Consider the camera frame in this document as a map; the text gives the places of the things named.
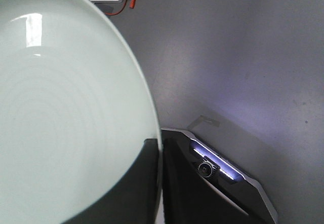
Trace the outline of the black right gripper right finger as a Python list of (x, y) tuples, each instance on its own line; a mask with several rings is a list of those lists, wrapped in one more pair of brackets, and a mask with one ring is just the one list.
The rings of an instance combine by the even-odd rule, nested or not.
[(249, 218), (213, 191), (172, 139), (164, 146), (163, 202), (166, 223), (249, 223)]

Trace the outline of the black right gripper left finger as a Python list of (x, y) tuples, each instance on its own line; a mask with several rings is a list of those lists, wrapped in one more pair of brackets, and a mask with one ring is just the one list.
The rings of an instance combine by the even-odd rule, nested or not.
[(155, 223), (160, 194), (159, 160), (158, 140), (144, 140), (136, 160), (118, 183), (65, 223)]

